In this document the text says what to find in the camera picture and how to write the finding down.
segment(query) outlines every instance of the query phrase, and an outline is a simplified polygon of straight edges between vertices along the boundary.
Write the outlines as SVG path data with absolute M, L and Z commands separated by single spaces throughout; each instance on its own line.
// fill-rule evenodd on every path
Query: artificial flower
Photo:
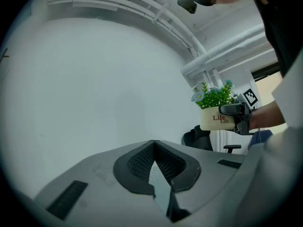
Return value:
M 210 92 L 215 92 L 215 93 L 220 93 L 222 91 L 222 88 L 218 88 L 218 87 L 212 87 L 210 88 Z
M 192 102 L 201 102 L 204 98 L 204 92 L 196 92 L 192 98 L 191 101 Z
M 232 81 L 230 81 L 230 80 L 225 80 L 225 82 L 226 82 L 227 84 L 229 84 L 229 85 L 233 86 Z

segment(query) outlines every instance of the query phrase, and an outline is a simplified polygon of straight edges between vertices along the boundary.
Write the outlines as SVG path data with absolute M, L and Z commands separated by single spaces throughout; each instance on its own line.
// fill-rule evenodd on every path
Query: black vent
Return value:
M 166 181 L 170 184 L 170 181 L 185 169 L 185 160 L 159 145 L 155 145 L 155 151 L 156 163 Z
M 228 160 L 223 160 L 223 159 L 218 161 L 218 163 L 221 164 L 221 165 L 224 165 L 224 166 L 229 166 L 229 167 L 237 168 L 237 169 L 239 169 L 240 166 L 241 166 L 241 163 L 228 161 Z
M 150 145 L 139 154 L 133 156 L 127 162 L 127 166 L 133 175 L 148 183 L 153 163 L 154 147 Z
M 87 185 L 84 182 L 73 181 L 46 210 L 57 218 L 64 220 Z
M 150 140 L 118 158 L 114 175 L 130 192 L 155 195 L 154 187 L 148 183 L 154 161 L 174 192 L 190 189 L 201 173 L 201 166 L 193 157 L 159 140 Z

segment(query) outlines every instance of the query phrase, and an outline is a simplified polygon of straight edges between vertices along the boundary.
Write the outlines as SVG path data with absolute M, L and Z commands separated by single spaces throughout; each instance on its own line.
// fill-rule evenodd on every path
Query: mesh grille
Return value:
M 166 181 L 170 184 L 171 180 L 179 175 L 186 167 L 185 160 L 172 154 L 162 146 L 155 146 L 155 160 Z
M 152 164 L 154 163 L 154 146 L 150 145 L 127 163 L 133 175 L 148 183 Z

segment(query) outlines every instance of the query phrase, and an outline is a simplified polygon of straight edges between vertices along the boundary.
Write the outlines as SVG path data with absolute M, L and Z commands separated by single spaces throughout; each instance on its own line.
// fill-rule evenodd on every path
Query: white pot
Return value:
M 219 107 L 201 110 L 200 128 L 203 131 L 231 130 L 235 127 L 233 116 L 219 112 Z

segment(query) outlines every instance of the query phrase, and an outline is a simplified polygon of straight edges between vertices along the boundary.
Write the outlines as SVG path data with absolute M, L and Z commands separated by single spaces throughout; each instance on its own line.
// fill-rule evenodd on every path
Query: black chair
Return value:
M 183 135 L 182 145 L 213 151 L 212 144 L 210 142 L 210 131 L 203 131 L 200 129 L 200 125 L 197 125 L 190 132 Z M 228 153 L 232 153 L 233 149 L 241 149 L 241 145 L 227 145 L 224 149 L 228 149 Z

